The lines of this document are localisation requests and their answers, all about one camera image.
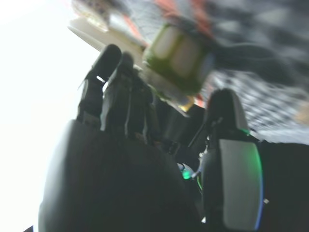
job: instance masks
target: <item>green wire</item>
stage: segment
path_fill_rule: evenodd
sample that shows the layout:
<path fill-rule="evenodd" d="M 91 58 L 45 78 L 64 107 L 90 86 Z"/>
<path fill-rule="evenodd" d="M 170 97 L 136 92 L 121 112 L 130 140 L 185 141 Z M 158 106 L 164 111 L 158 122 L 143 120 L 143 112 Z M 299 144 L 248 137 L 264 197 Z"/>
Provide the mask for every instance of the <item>green wire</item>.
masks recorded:
<path fill-rule="evenodd" d="M 197 176 L 197 184 L 201 190 L 203 190 L 201 183 L 199 182 L 199 176 Z"/>

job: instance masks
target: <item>patterned fabric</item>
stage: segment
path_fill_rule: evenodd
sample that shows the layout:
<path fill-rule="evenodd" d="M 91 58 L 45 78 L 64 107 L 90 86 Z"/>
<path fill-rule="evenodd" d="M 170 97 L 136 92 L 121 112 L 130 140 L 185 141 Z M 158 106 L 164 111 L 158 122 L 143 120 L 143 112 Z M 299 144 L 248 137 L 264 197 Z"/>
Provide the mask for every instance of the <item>patterned fabric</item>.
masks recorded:
<path fill-rule="evenodd" d="M 220 46 L 218 68 L 196 104 L 204 107 L 216 88 L 231 88 L 240 96 L 255 137 L 309 145 L 308 1 L 100 1 L 111 6 L 108 25 L 141 45 L 150 44 L 166 21 L 212 37 Z"/>

